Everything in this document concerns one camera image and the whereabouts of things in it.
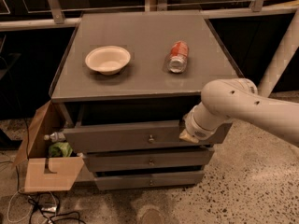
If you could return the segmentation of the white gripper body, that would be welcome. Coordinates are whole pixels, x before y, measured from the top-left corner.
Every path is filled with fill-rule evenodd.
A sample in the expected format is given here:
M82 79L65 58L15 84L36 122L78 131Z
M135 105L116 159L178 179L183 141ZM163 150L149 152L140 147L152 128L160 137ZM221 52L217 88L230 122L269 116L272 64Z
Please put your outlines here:
M185 128L200 140L207 140L223 124L223 116L210 113L204 105L196 105L185 117Z

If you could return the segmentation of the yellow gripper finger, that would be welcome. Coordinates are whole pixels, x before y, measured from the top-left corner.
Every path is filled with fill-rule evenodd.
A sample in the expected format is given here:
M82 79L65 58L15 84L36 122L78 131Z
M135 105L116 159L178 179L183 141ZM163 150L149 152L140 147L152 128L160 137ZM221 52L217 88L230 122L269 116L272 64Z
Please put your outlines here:
M179 138L190 143L197 144L199 142L199 139L194 135L194 133L189 133L186 129L180 133Z

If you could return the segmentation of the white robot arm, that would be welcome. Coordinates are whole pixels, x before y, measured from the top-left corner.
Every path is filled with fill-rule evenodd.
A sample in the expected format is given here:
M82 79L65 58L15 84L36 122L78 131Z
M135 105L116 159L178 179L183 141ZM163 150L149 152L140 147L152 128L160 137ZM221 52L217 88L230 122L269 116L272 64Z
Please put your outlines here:
M293 17L258 86L246 78L208 82L201 90L201 103L184 117L179 138L207 140L227 120L240 119L298 147L299 104L269 97L299 47L298 23L299 17Z

